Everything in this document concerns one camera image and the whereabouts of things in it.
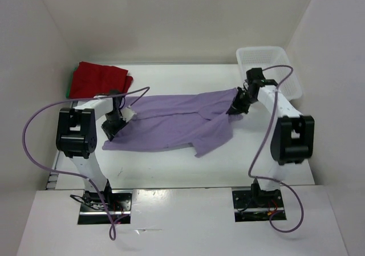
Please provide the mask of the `lavender t shirt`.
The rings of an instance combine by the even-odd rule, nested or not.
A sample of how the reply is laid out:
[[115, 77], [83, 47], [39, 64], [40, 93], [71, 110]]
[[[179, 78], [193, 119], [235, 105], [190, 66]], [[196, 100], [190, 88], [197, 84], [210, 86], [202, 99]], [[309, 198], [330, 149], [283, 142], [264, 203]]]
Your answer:
[[135, 116], [105, 141], [105, 151], [157, 152], [192, 146], [202, 157], [233, 138], [232, 123], [241, 115], [227, 111], [237, 89], [204, 92], [197, 95], [127, 97]]

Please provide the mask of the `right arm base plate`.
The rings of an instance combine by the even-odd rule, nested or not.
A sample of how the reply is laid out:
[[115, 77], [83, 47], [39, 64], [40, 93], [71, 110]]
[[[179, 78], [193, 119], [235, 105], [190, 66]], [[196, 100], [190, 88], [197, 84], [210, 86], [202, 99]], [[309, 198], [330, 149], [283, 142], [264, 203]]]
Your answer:
[[268, 197], [254, 199], [249, 188], [233, 189], [232, 197], [235, 222], [268, 221], [272, 214], [274, 214], [273, 221], [286, 220], [279, 190]]

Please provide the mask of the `green t shirt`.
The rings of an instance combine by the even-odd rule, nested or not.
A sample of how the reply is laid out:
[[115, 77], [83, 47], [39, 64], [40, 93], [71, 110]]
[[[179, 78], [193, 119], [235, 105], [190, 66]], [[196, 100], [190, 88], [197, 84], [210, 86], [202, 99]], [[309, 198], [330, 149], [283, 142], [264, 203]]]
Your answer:
[[71, 86], [72, 86], [72, 81], [73, 81], [73, 78], [74, 78], [74, 73], [75, 73], [75, 71], [78, 69], [78, 66], [76, 66], [74, 69], [73, 69], [73, 71], [72, 71], [72, 73], [71, 73], [71, 75], [70, 75], [70, 77], [69, 77], [69, 79], [68, 79], [68, 83], [67, 83], [67, 89], [66, 89], [66, 94], [65, 94], [65, 97], [67, 98], [67, 99], [70, 99], [71, 97], [70, 97], [70, 93], [71, 93]]

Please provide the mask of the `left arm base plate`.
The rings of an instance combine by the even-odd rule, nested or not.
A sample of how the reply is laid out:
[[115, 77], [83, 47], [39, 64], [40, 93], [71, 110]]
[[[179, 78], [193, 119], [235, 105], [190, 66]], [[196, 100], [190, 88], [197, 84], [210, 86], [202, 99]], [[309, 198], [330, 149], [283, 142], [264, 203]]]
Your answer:
[[[112, 191], [112, 202], [105, 200], [111, 218], [116, 224], [130, 224], [132, 209], [132, 190]], [[84, 192], [82, 196], [70, 195], [80, 203], [78, 225], [109, 225], [105, 208], [96, 193]]]

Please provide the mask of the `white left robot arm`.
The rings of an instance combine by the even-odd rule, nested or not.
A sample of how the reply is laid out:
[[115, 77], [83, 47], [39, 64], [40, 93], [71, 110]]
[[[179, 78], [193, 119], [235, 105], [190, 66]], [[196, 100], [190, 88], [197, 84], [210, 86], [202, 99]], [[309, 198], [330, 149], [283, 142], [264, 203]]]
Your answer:
[[119, 91], [100, 95], [74, 108], [59, 111], [56, 147], [76, 166], [84, 182], [82, 203], [94, 203], [100, 210], [115, 204], [115, 196], [107, 177], [102, 173], [95, 149], [98, 143], [96, 121], [105, 117], [102, 130], [109, 141], [128, 124], [121, 108], [125, 97]]

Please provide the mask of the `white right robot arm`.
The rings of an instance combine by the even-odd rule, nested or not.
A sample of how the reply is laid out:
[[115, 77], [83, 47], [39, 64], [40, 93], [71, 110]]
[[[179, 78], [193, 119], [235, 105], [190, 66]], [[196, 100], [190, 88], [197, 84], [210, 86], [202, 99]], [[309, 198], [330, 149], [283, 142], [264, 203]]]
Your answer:
[[[228, 115], [247, 114], [252, 104], [260, 102], [270, 112], [265, 136], [250, 165], [248, 176], [251, 184], [250, 200], [255, 206], [264, 206], [273, 198], [285, 179], [290, 164], [301, 164], [313, 154], [314, 125], [312, 116], [304, 116], [296, 110], [279, 90], [273, 79], [256, 79], [248, 82], [248, 88], [239, 88]], [[275, 164], [264, 176], [252, 175], [266, 142]]]

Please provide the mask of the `red t shirt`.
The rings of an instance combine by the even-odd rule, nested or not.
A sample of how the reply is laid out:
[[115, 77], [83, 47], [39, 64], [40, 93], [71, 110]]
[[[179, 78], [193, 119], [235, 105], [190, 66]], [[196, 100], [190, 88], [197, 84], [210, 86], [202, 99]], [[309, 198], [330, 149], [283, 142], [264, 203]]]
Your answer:
[[80, 62], [72, 73], [66, 97], [88, 98], [107, 94], [110, 90], [126, 93], [132, 82], [133, 77], [123, 68]]

